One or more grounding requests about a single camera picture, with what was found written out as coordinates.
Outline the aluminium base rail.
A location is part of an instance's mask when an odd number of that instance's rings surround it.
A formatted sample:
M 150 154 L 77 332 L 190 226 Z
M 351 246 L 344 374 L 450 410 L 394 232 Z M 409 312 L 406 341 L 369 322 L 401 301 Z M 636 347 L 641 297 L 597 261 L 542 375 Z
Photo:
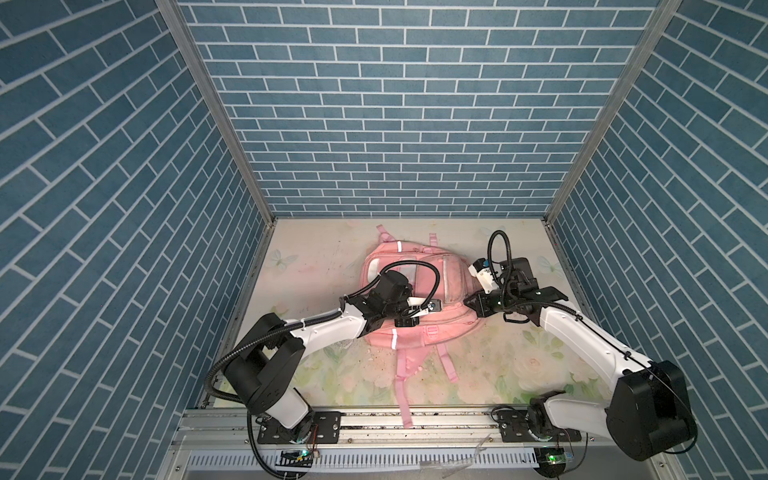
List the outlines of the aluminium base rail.
M 522 425 L 499 426 L 487 406 L 415 408 L 405 429 L 394 408 L 340 408 L 335 442 L 262 445 L 274 467 L 289 452 L 313 454 L 309 479 L 535 479 L 562 467 L 565 479 L 682 479 L 680 462 L 666 454 L 637 462 L 609 440 L 586 433 L 535 442 Z M 242 408 L 184 412 L 161 479 L 264 479 L 254 458 Z

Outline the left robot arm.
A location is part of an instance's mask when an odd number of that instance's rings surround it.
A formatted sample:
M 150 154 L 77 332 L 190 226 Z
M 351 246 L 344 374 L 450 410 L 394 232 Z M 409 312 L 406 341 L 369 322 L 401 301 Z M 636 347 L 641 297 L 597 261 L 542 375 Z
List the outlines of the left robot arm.
M 327 313 L 288 322 L 270 313 L 262 316 L 232 351 L 209 371 L 210 395 L 245 406 L 253 416 L 277 421 L 290 443 L 312 435 L 316 414 L 291 387 L 299 364 L 333 344 L 354 340 L 380 329 L 387 320 L 413 327 L 430 311 L 440 276 L 424 297 L 415 294 L 408 278 L 389 267 L 360 290 L 340 298 Z

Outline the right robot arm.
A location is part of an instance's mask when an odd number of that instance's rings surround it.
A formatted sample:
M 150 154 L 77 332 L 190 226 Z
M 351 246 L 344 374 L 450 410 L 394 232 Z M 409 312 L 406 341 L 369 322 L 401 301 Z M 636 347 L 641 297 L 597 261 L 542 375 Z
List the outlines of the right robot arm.
M 502 314 L 508 323 L 530 322 L 562 341 L 606 383 L 605 401 L 577 398 L 564 390 L 529 403 L 531 434 L 548 439 L 567 429 L 611 439 L 628 457 L 644 461 L 659 453 L 682 454 L 698 439 L 686 379 L 669 361 L 631 349 L 578 311 L 555 287 L 541 287 L 525 258 L 494 271 L 488 259 L 469 268 L 481 288 L 464 303 L 478 317 Z

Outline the pink student backpack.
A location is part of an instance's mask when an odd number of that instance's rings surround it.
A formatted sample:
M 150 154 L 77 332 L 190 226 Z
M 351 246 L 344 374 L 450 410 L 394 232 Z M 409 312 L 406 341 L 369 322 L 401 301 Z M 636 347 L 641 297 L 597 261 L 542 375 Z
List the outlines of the pink student backpack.
M 435 352 L 448 380 L 458 381 L 458 373 L 447 344 L 480 326 L 478 315 L 464 304 L 469 294 L 480 288 L 471 276 L 470 263 L 460 255 L 438 245 L 437 235 L 429 235 L 426 244 L 395 238 L 382 225 L 377 227 L 378 245 L 364 260 L 362 283 L 374 280 L 380 271 L 394 264 L 394 272 L 402 274 L 411 291 L 406 307 L 420 310 L 428 300 L 430 308 L 405 320 L 386 320 L 383 326 L 366 337 L 369 345 L 395 352 L 395 398 L 403 427 L 413 427 L 406 393 L 406 382 L 416 375 L 427 357 Z

